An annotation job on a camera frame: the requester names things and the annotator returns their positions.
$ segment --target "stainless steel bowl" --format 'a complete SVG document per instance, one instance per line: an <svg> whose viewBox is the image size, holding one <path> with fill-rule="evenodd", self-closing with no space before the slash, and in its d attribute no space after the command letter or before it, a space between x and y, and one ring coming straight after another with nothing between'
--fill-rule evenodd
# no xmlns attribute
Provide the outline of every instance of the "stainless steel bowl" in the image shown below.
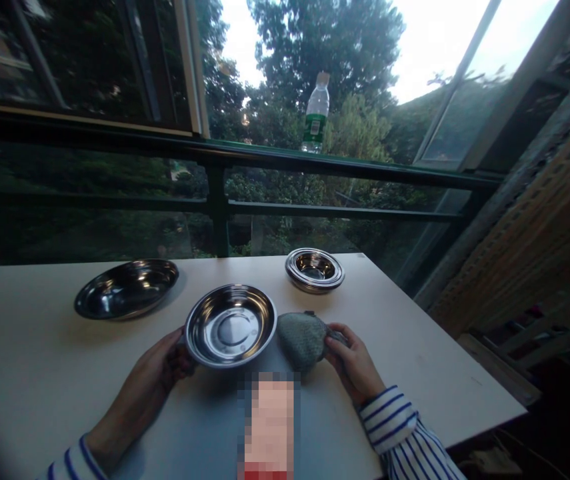
<svg viewBox="0 0 570 480"><path fill-rule="evenodd" d="M158 305L177 279L178 268L168 260L124 263L86 284L73 306L88 319L130 320Z"/></svg>
<svg viewBox="0 0 570 480"><path fill-rule="evenodd" d="M292 251L285 260L285 271L294 285L308 293L327 293L345 279L345 272L334 256L311 248Z"/></svg>
<svg viewBox="0 0 570 480"><path fill-rule="evenodd" d="M196 303L183 338L197 362L217 369L237 367L267 347L277 318L276 307L262 291L225 285Z"/></svg>

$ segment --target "plastic water bottle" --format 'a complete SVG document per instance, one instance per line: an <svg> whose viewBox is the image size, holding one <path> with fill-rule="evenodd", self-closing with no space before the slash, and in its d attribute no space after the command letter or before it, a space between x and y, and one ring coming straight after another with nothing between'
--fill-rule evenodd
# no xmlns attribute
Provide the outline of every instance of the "plastic water bottle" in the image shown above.
<svg viewBox="0 0 570 480"><path fill-rule="evenodd" d="M320 72L316 77L316 88L311 92L305 118L305 134L302 151L320 153L323 150L323 134L329 114L329 74Z"/></svg>

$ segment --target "metal railing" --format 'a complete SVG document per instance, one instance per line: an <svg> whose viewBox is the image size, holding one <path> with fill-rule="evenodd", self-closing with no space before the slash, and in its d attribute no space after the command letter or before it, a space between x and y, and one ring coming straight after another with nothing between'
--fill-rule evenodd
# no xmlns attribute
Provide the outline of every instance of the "metal railing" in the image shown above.
<svg viewBox="0 0 570 480"><path fill-rule="evenodd" d="M23 113L0 111L0 141L196 162L204 167L207 175L209 194L206 199L128 198L0 191L0 205L202 213L212 220L215 253L218 257L229 256L228 224L232 215L286 215L449 224L438 243L407 282L405 291L410 295L417 291L460 232L466 228L484 202L500 185L497 179L472 174L432 171L238 143L190 139L126 127L43 118L30 115L28 111ZM472 194L460 213L241 202L229 200L225 194L225 170L235 166L464 189L471 191Z"/></svg>

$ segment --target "green bottle label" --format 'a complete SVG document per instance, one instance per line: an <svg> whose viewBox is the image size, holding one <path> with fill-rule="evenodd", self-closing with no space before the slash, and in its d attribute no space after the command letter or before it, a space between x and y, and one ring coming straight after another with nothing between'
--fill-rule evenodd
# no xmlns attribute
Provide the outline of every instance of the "green bottle label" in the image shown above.
<svg viewBox="0 0 570 480"><path fill-rule="evenodd" d="M323 142L323 132L327 117L320 113L312 113L305 118L305 134L303 141Z"/></svg>

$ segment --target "sky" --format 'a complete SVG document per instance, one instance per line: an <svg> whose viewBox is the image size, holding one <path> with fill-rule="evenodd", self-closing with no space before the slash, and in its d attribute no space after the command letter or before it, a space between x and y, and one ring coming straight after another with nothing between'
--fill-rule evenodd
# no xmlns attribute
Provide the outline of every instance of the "sky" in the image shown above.
<svg viewBox="0 0 570 480"><path fill-rule="evenodd" d="M527 54L558 0L502 0L469 70L494 74L505 66L512 75ZM229 24L223 56L236 60L242 82L258 86L259 40L246 0L222 0L223 21ZM453 75L463 58L488 0L393 0L406 25L399 42L400 58L391 88L399 103L420 97L437 85L427 85L434 72Z"/></svg>

